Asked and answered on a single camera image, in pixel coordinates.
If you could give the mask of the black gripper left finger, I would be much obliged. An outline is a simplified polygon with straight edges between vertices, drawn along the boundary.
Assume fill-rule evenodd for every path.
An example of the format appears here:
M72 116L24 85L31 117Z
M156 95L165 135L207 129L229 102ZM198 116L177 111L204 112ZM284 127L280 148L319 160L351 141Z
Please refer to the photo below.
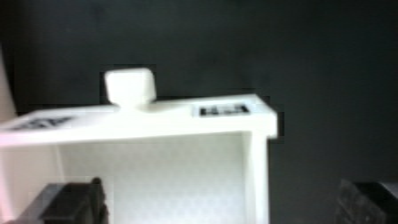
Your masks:
M24 210L28 224L108 224L101 179L47 184Z

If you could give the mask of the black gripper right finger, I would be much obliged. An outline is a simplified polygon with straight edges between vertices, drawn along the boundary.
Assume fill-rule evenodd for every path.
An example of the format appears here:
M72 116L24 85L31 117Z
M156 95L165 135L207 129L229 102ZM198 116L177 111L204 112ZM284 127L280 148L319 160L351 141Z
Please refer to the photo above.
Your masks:
M341 181L335 224L398 224L398 182Z

